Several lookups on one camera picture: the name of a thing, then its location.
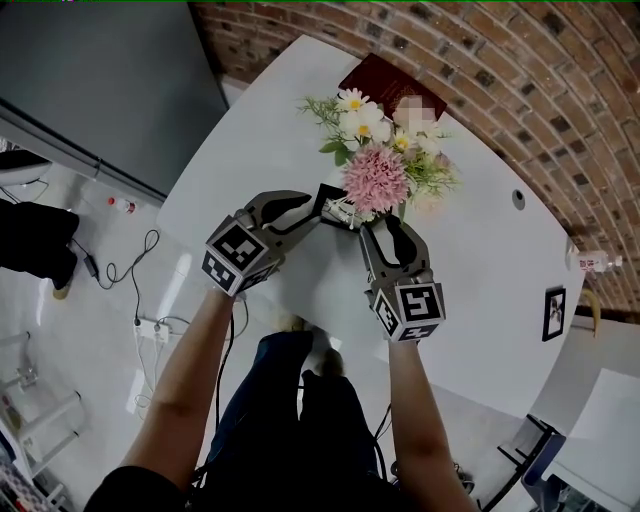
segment table hole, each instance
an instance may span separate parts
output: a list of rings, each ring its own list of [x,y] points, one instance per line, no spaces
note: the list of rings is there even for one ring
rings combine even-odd
[[[518,210],[524,210],[524,194],[522,192],[520,192],[519,190],[514,190],[513,194],[511,195],[511,199],[513,201],[513,205],[518,209]]]

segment brick wall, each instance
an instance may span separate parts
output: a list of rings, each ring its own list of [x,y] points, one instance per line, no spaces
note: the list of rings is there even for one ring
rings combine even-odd
[[[581,250],[621,254],[589,279],[640,318],[640,13],[631,3],[195,4],[224,71],[251,82],[308,34],[377,53],[449,103]]]

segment person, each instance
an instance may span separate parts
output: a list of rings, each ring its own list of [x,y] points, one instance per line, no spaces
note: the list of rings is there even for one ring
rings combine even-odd
[[[60,208],[0,199],[0,218],[0,267],[49,278],[53,296],[66,298],[78,261],[67,246],[78,229],[79,217]]]
[[[373,436],[339,354],[320,375],[300,371],[309,331],[263,338],[253,366],[194,468],[234,299],[211,290],[171,355],[122,465],[85,511],[476,510],[465,493],[415,342],[389,344],[391,416],[399,487],[378,476]]]

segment blue jeans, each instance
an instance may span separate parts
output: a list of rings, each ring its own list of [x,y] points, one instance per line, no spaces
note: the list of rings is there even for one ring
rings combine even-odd
[[[311,332],[276,333],[260,341],[211,443],[207,462],[216,473],[241,468],[244,478],[307,470],[378,474],[373,436],[346,377],[304,372],[298,419],[298,383],[312,342]]]

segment gray panel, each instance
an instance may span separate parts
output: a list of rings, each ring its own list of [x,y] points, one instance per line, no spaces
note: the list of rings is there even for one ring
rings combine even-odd
[[[168,194],[226,111],[186,4],[0,10],[0,97]]]

